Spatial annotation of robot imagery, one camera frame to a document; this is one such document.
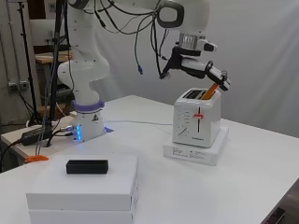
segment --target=white wall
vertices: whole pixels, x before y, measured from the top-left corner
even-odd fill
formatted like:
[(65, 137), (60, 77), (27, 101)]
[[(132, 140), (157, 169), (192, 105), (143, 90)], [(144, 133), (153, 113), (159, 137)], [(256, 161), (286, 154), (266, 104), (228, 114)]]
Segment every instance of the white wall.
[[(229, 72), (233, 85), (222, 95), (222, 116), (271, 131), (299, 136), (299, 2), (297, 0), (211, 0), (206, 35), (219, 46), (205, 53), (220, 70)], [(113, 13), (125, 24), (128, 17)], [(127, 30), (133, 31), (137, 21)], [(99, 81), (97, 89), (105, 100), (128, 94), (173, 104), (192, 87), (209, 87), (199, 80), (173, 71), (171, 79), (160, 80), (150, 47), (150, 29), (140, 35), (138, 55), (145, 75), (137, 72), (134, 36), (113, 35), (99, 28), (98, 42), (111, 64), (111, 76)], [(169, 56), (178, 39), (167, 39)]]

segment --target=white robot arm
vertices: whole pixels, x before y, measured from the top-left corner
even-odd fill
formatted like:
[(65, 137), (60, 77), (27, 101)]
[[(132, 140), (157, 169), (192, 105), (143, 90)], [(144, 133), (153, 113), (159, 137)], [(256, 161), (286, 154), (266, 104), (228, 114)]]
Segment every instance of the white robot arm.
[(229, 89), (230, 81), (225, 71), (216, 69), (213, 62), (201, 63), (198, 60), (202, 51), (215, 51), (217, 48), (202, 34), (209, 17), (207, 0), (68, 0), (68, 3), (68, 32), (73, 60), (60, 65), (58, 76), (73, 89), (75, 95), (78, 114), (73, 125), (76, 141), (87, 141), (105, 133), (100, 115), (104, 103), (94, 90), (93, 82), (109, 75), (109, 64), (95, 41), (93, 17), (94, 14), (99, 17), (97, 11), (118, 7), (116, 3), (151, 10), (160, 26), (180, 31), (171, 58), (163, 72), (159, 72), (161, 79), (170, 69), (180, 69), (193, 77), (208, 76), (224, 91)]

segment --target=white table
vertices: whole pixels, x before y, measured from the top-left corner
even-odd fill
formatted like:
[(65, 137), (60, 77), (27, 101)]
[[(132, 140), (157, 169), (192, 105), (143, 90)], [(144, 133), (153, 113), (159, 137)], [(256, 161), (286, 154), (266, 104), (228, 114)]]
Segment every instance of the white table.
[[(173, 106), (129, 96), (107, 104), (106, 120), (171, 123)], [(217, 167), (163, 157), (171, 127), (108, 123), (114, 133), (63, 154), (130, 153), (139, 156), (140, 195), (135, 224), (261, 223), (299, 176), (299, 139), (223, 120), (229, 142)], [(25, 191), (38, 162), (0, 175), (0, 220), (30, 224)]]

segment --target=stacked white boxes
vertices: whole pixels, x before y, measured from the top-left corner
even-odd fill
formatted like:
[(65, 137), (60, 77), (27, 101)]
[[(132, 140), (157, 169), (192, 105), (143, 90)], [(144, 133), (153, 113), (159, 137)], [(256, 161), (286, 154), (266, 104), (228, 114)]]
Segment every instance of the stacked white boxes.
[[(106, 175), (68, 175), (69, 160), (108, 160)], [(133, 224), (137, 157), (56, 156), (26, 193), (32, 224)]]

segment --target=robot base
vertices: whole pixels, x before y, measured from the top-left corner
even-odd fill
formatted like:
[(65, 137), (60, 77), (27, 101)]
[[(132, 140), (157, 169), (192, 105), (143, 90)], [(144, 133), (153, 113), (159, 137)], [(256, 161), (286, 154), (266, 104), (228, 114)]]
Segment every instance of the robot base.
[(209, 148), (173, 143), (172, 139), (169, 139), (164, 144), (164, 156), (216, 166), (225, 148), (228, 134), (229, 129), (221, 127), (214, 144)]
[(74, 126), (73, 136), (76, 142), (85, 142), (106, 133), (101, 110), (89, 114), (77, 112), (71, 124)]

